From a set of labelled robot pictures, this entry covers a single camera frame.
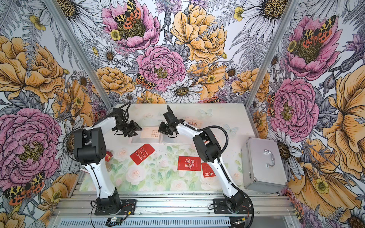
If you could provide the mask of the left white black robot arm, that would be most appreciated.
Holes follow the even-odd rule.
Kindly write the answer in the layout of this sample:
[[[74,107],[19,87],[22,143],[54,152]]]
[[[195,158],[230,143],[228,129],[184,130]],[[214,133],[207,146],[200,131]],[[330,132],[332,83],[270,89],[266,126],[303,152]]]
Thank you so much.
[[[122,201],[116,186],[112,183],[106,168],[106,143],[104,134],[115,132],[116,136],[133,137],[142,128],[129,119],[130,103],[114,108],[93,126],[81,128],[73,133],[74,157],[85,166],[97,190],[96,215],[120,215]]]

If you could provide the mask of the pale pink text card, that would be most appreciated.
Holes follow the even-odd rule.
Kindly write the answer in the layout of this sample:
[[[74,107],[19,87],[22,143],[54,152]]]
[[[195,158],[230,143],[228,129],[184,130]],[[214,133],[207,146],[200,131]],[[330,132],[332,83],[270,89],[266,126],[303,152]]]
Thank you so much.
[[[158,126],[145,127],[141,132],[141,138],[144,139],[159,139],[160,133]]]

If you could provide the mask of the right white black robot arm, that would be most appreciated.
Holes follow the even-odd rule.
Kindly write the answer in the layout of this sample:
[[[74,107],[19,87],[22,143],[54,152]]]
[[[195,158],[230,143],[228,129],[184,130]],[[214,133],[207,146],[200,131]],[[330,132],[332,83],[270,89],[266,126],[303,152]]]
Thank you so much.
[[[217,125],[202,129],[195,128],[186,123],[185,120],[177,118],[169,106],[163,116],[165,122],[160,123],[159,132],[167,136],[185,135],[192,138],[198,156],[212,168],[218,178],[229,212],[238,213],[243,203],[248,199],[248,195],[234,183],[224,164],[222,153],[227,149],[229,143],[226,130]],[[223,132],[225,136],[224,146],[220,146],[212,129]]]

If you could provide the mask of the red money money card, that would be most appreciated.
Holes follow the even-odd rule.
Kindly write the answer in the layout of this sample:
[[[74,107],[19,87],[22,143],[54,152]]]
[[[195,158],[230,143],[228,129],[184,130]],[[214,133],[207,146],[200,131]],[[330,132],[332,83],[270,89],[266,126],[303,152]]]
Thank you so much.
[[[130,158],[136,165],[139,165],[155,151],[156,150],[150,144],[146,143],[133,152],[130,155]]]

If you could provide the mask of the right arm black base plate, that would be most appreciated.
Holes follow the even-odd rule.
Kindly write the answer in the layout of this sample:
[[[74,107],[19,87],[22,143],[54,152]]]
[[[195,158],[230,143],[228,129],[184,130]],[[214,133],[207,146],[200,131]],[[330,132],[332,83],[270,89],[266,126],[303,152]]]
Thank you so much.
[[[215,214],[245,214],[252,215],[252,202],[245,198],[242,202],[236,202],[233,199],[213,199],[212,209]]]

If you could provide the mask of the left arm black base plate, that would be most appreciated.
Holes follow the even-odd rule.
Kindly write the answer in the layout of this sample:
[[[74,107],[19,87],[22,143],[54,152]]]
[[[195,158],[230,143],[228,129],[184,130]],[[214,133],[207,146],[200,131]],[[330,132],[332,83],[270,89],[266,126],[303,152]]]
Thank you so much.
[[[134,215],[137,201],[135,199],[113,199],[97,198],[97,207],[94,212],[96,216],[124,216]]]

